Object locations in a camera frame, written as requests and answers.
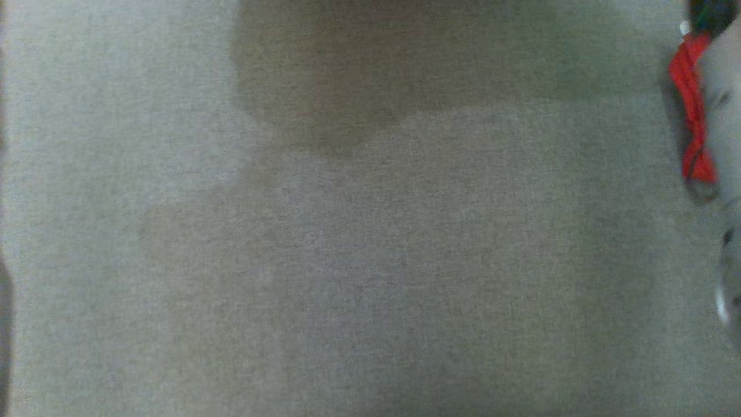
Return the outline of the large grey sofa seat cushion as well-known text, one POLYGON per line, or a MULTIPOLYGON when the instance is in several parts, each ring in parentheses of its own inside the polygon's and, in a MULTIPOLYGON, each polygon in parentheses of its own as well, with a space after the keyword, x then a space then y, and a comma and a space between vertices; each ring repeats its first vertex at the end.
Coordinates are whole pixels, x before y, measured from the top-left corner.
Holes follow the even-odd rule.
POLYGON ((7 417, 741 417, 686 0, 0 0, 7 417))

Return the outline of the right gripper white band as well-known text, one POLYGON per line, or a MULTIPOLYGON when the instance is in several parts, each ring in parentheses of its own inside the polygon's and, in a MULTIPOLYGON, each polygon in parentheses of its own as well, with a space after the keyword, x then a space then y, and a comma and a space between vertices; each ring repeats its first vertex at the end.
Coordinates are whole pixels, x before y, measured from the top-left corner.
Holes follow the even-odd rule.
POLYGON ((714 39, 736 20, 741 0, 688 0, 688 17, 694 34, 714 39))

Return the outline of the red shorts with white stripe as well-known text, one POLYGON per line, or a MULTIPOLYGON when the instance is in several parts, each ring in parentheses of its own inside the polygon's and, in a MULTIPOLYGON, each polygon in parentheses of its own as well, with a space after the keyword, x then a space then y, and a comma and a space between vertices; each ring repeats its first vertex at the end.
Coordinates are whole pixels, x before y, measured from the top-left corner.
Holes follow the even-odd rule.
POLYGON ((694 34, 691 22, 684 20, 678 26, 682 42, 669 64, 670 79, 682 98, 685 124, 691 135, 684 150, 682 175, 687 183, 714 185, 717 175, 711 156, 705 150, 706 112, 700 88, 699 60, 709 47, 711 37, 694 34))

